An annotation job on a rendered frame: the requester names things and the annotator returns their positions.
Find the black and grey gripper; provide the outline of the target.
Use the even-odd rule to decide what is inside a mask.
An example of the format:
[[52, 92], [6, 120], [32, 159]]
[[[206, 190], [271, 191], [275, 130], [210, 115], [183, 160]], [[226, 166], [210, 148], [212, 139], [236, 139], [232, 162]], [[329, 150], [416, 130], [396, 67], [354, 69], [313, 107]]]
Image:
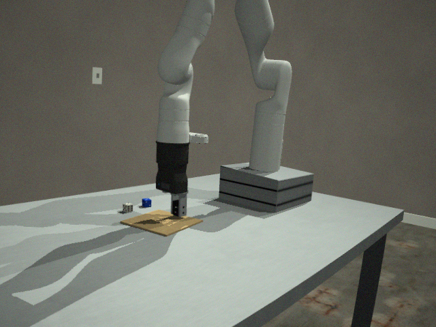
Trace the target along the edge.
[[187, 216], [186, 169], [190, 142], [208, 143], [208, 136], [189, 132], [189, 121], [158, 121], [156, 189], [170, 193], [171, 214], [178, 207], [178, 217]]

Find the blue die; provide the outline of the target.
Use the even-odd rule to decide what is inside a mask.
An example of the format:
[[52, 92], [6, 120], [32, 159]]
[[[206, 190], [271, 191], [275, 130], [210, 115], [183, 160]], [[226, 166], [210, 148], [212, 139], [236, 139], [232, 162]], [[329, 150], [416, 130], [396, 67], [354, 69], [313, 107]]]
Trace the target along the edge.
[[142, 199], [142, 206], [145, 208], [151, 207], [151, 200], [149, 198]]

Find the tan flat square mat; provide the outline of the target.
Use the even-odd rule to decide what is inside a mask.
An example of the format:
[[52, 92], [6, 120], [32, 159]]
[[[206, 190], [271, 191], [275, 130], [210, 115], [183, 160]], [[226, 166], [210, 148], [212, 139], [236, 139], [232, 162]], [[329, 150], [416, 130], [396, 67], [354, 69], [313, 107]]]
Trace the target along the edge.
[[120, 221], [120, 223], [125, 225], [130, 225], [162, 236], [175, 234], [202, 222], [203, 220], [201, 219], [188, 216], [177, 217], [172, 215], [171, 212], [159, 209]]

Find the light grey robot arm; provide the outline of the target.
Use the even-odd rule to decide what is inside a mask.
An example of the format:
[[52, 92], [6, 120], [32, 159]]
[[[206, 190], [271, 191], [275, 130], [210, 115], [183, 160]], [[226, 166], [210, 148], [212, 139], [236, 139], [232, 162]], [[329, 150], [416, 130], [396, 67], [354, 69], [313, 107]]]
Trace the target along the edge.
[[[214, 11], [215, 0], [187, 0], [157, 67], [160, 78], [165, 81], [159, 101], [160, 121], [189, 121], [193, 82], [191, 60], [208, 33]], [[271, 98], [255, 106], [249, 168], [277, 172], [281, 163], [292, 67], [288, 61], [270, 60], [264, 56], [264, 48], [274, 29], [268, 0], [236, 0], [234, 11], [255, 85], [259, 89], [275, 91]]]

